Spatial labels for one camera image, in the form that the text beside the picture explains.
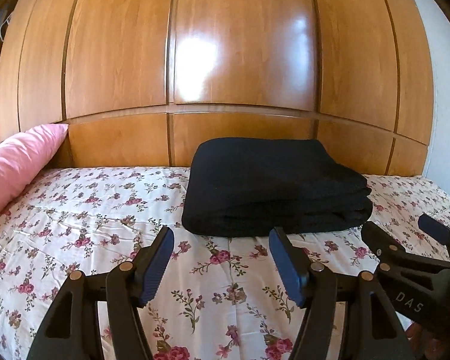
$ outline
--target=silver screw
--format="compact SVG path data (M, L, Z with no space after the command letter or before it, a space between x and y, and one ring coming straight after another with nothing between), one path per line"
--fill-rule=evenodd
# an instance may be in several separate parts
M325 269L325 266L321 262L315 261L310 264L310 268L315 272L321 272Z
M82 272L80 271L73 271L72 273L70 273L70 279L72 280L78 280L82 277Z
M372 281L373 280L373 273L372 272L363 271L361 276L362 276L363 280L366 280L366 281Z
M125 261L123 263L120 264L120 271L129 271L130 269L133 268L133 264L130 261Z

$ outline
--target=pillowcase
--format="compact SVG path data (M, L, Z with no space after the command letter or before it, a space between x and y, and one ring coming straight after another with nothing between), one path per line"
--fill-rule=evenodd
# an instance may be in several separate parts
M52 159L67 130L67 124L43 124L0 144L0 212Z

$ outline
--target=black fabric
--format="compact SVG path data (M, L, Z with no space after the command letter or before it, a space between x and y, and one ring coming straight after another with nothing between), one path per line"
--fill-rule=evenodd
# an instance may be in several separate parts
M219 237L346 230L370 217L370 192L317 140L212 139L193 157L182 224Z

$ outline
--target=bed sheet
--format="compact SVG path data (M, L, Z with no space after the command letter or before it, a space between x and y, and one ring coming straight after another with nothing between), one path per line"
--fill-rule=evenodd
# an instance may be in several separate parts
M188 168L58 169L41 173L0 216L0 353L25 359L72 271L107 272L150 245L162 225L175 249L154 300L139 315L155 360L287 359L304 311L284 291L267 238L202 237L181 225ZM450 226L450 196L423 177L367 176L371 220L416 254L447 259L416 226L426 212ZM291 235L335 272L373 271L359 228ZM99 303L106 359L113 359ZM343 305L328 357L338 355Z

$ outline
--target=folded blanket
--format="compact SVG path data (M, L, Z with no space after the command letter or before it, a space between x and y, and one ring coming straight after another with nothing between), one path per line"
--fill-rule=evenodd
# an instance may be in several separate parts
M193 157L182 223L219 237L345 230L370 217L370 192L317 140L218 138Z

